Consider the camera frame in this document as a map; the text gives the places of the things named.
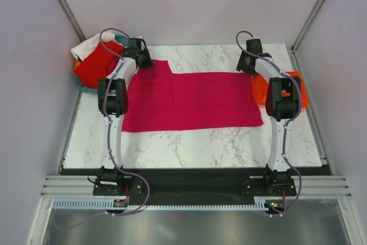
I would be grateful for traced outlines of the magenta t shirt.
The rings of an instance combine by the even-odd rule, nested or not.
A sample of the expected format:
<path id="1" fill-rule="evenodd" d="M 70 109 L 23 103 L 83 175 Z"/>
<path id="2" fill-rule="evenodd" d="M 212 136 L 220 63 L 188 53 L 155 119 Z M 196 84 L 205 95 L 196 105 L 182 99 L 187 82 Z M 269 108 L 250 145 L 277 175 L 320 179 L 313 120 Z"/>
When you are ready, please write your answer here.
<path id="1" fill-rule="evenodd" d="M 132 77 L 127 94 L 122 130 L 129 133 L 263 125 L 244 73 L 174 73 L 157 60 Z"/>

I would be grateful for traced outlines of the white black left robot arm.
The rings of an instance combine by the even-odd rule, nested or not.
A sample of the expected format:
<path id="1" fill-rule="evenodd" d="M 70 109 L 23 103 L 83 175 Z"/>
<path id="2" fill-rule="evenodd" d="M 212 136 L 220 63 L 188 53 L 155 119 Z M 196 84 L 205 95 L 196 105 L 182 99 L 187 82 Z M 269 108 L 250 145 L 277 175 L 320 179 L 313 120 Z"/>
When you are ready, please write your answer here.
<path id="1" fill-rule="evenodd" d="M 105 43 L 101 45 L 117 56 L 118 63 L 113 71 L 98 81 L 97 102 L 104 118 L 106 131 L 103 164 L 96 172 L 93 195 L 127 196 L 127 182 L 124 179 L 123 157 L 121 154 L 121 132 L 124 117 L 128 111 L 127 89 L 132 77 L 139 69 L 154 66 L 146 42 L 143 38 L 129 38 L 128 47 L 121 54 L 110 50 Z"/>

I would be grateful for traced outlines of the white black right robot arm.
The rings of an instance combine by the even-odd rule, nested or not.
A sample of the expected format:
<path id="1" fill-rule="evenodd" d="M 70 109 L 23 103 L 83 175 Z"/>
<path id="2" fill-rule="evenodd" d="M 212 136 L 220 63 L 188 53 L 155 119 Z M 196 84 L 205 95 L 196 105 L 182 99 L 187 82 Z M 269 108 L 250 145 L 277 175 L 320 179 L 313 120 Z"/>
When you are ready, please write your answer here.
<path id="1" fill-rule="evenodd" d="M 253 194 L 262 196 L 297 195 L 291 173 L 295 168 L 287 158 L 294 120 L 302 109 L 301 80 L 281 70 L 270 54 L 263 52 L 261 40 L 251 38 L 243 48 L 236 70 L 253 77 L 262 76 L 268 84 L 266 113 L 271 120 L 271 150 L 264 176 L 255 180 Z"/>

